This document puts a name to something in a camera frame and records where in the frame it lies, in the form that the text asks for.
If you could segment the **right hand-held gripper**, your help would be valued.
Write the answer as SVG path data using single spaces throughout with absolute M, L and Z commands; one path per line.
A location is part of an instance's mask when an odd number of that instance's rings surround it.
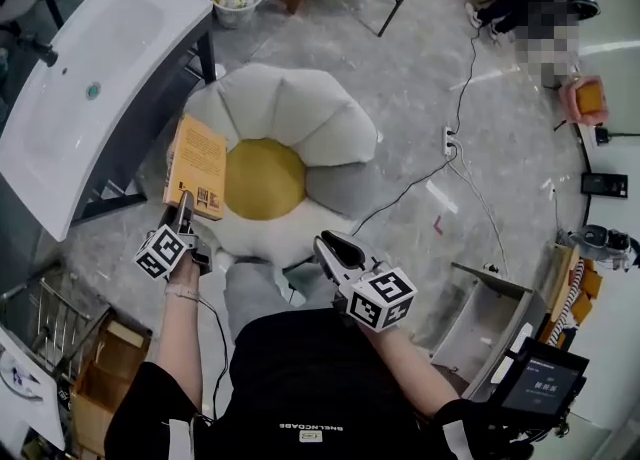
M 383 258 L 368 244 L 353 235 L 326 230 L 314 238 L 313 250 L 327 277 L 346 298 L 346 314 L 356 322 L 381 332 L 407 316 L 417 288 L 400 267 L 383 264 L 374 269 Z M 356 269 L 369 272 L 356 277 L 352 275 Z

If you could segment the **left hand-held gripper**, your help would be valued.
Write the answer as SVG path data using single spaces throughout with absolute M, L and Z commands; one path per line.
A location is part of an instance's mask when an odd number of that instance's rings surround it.
M 193 194 L 184 191 L 177 210 L 166 211 L 136 252 L 134 263 L 152 279 L 168 279 L 187 252 L 199 266 L 201 276 L 211 272 L 211 249 L 193 229 L 193 207 Z

